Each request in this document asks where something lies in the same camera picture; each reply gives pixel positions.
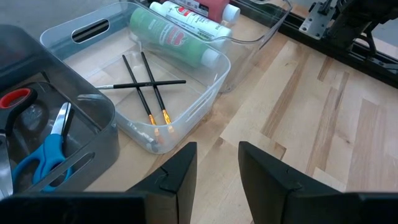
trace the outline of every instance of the blue scissors handle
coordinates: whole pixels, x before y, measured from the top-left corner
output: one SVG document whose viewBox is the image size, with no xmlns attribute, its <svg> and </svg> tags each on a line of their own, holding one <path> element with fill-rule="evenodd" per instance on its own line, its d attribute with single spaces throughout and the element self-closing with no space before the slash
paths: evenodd
<svg viewBox="0 0 398 224">
<path fill-rule="evenodd" d="M 59 134 L 50 134 L 44 140 L 44 143 L 36 149 L 31 155 L 23 159 L 17 167 L 12 171 L 13 182 L 16 183 L 17 178 L 34 160 L 39 160 L 39 166 L 36 168 L 33 174 L 32 183 L 36 184 L 43 179 L 54 167 L 65 161 L 65 156 L 62 154 L 62 142 L 63 138 Z M 65 180 L 67 180 L 72 174 L 72 168 L 67 170 Z M 45 191 L 54 191 L 56 187 L 50 185 L 44 188 Z"/>
</svg>

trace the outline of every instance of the green bottle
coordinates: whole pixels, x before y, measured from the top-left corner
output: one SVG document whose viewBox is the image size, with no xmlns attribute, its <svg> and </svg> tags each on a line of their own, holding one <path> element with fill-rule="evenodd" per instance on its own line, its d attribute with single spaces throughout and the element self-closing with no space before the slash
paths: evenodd
<svg viewBox="0 0 398 224">
<path fill-rule="evenodd" d="M 218 52 L 188 35 L 182 28 L 143 8 L 137 8 L 132 13 L 130 28 L 138 38 L 149 41 L 158 49 L 193 67 L 202 64 L 214 68 L 218 63 Z"/>
</svg>

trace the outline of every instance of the clear plastic bin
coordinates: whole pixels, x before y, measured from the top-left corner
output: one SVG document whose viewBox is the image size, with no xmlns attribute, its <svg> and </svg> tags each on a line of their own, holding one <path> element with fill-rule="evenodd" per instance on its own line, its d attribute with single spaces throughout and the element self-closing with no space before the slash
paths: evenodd
<svg viewBox="0 0 398 224">
<path fill-rule="evenodd" d="M 142 1 L 141 4 L 149 7 L 152 1 Z M 222 23 L 233 31 L 232 38 L 219 37 L 212 41 L 204 40 L 210 45 L 226 40 L 230 42 L 224 53 L 231 61 L 231 71 L 220 89 L 222 93 L 232 91 L 241 83 L 257 60 L 261 58 L 255 57 L 256 54 L 264 55 L 261 49 L 274 36 L 292 9 L 288 0 L 230 0 L 229 3 L 241 9 L 241 15 L 235 24 L 228 24 L 225 21 Z"/>
<path fill-rule="evenodd" d="M 157 126 L 150 125 L 136 89 L 102 90 L 116 106 L 116 121 L 126 134 L 149 152 L 166 153 L 211 109 L 231 64 L 217 51 L 218 62 L 213 68 L 189 65 L 173 57 L 167 48 L 142 38 L 140 30 L 130 29 L 130 18 L 136 10 L 145 10 L 157 21 L 201 42 L 202 47 L 216 51 L 143 5 L 131 2 L 112 4 L 53 27 L 41 35 L 40 41 L 94 86 L 132 82 L 122 55 L 126 56 L 137 81 L 148 82 L 141 50 L 146 54 L 156 81 L 186 80 L 186 84 L 158 86 L 172 120 L 168 125 L 152 87 L 141 90 Z"/>
</svg>

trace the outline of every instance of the wooden table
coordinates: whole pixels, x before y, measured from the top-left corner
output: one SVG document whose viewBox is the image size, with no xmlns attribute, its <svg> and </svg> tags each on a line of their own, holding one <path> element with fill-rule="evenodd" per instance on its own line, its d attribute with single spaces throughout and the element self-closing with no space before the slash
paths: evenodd
<svg viewBox="0 0 398 224">
<path fill-rule="evenodd" d="M 377 44 L 398 57 L 396 47 Z M 198 143 L 192 223 L 252 222 L 239 141 L 340 191 L 397 191 L 398 91 L 281 34 L 265 47 L 178 147 Z M 119 159 L 87 191 L 127 190 L 178 150 L 150 154 L 121 131 L 119 142 Z"/>
</svg>

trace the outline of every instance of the plastic storage bin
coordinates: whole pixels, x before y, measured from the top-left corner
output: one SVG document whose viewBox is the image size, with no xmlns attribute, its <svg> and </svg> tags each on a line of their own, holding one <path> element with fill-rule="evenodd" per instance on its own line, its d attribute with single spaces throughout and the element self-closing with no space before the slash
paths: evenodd
<svg viewBox="0 0 398 224">
<path fill-rule="evenodd" d="M 149 7 L 152 1 L 154 0 L 141 1 L 141 4 Z M 229 3 L 241 9 L 241 15 L 235 24 L 225 21 L 222 23 L 233 31 L 232 38 L 219 37 L 205 41 L 210 45 L 229 41 L 224 53 L 231 61 L 231 71 L 220 89 L 222 93 L 232 91 L 255 66 L 258 59 L 264 58 L 256 55 L 266 55 L 266 52 L 262 51 L 263 46 L 274 36 L 292 9 L 288 0 L 230 0 Z"/>
<path fill-rule="evenodd" d="M 172 120 L 168 125 L 152 87 L 141 90 L 157 126 L 150 125 L 136 89 L 103 90 L 116 106 L 118 126 L 149 152 L 160 154 L 172 150 L 211 109 L 231 64 L 221 52 L 214 68 L 195 67 L 174 58 L 167 47 L 154 46 L 149 37 L 142 38 L 140 30 L 130 28 L 131 15 L 137 10 L 181 32 L 184 38 L 179 40 L 195 39 L 202 47 L 215 50 L 148 8 L 131 2 L 115 3 L 53 27 L 42 34 L 40 41 L 94 86 L 132 82 L 123 54 L 137 81 L 148 82 L 141 50 L 155 80 L 186 80 L 183 85 L 158 86 Z"/>
<path fill-rule="evenodd" d="M 31 87 L 38 93 L 34 104 L 19 115 L 12 134 L 7 137 L 11 168 L 43 143 L 64 102 L 69 101 L 73 110 L 63 140 L 66 161 L 35 185 L 32 185 L 32 175 L 37 163 L 33 162 L 18 178 L 14 193 L 40 191 L 53 180 L 52 186 L 57 186 L 59 191 L 84 190 L 119 156 L 112 102 L 22 29 L 0 25 L 0 33 L 3 47 L 0 52 L 0 97 L 21 86 Z M 73 174 L 61 183 L 63 178 L 58 177 L 70 167 Z"/>
</svg>

